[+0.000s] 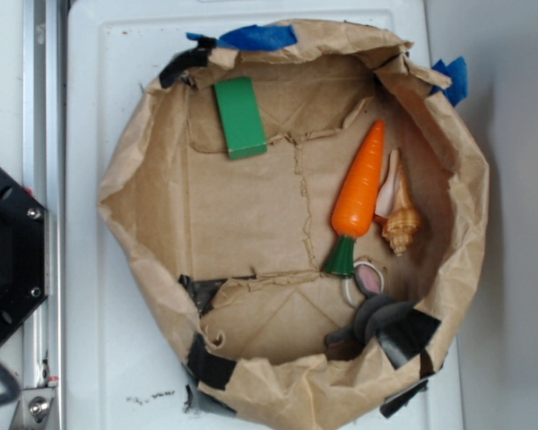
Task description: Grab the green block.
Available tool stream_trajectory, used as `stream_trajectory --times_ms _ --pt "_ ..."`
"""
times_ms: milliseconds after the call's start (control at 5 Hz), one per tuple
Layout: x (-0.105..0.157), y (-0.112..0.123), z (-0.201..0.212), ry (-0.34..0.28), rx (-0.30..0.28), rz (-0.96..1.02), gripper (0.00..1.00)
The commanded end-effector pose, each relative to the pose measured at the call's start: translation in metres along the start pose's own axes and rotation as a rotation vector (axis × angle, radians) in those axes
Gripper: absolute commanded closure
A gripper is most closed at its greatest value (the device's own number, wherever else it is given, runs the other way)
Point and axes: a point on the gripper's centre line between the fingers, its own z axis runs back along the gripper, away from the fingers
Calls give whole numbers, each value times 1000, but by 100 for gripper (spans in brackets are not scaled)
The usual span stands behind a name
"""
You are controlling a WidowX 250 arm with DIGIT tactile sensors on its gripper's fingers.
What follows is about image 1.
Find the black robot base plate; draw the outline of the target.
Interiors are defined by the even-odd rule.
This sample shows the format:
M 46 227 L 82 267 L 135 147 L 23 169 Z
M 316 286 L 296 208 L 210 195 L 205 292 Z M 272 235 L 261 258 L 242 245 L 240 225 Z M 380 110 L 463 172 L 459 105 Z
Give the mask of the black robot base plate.
M 0 348 L 46 298 L 46 214 L 0 167 Z

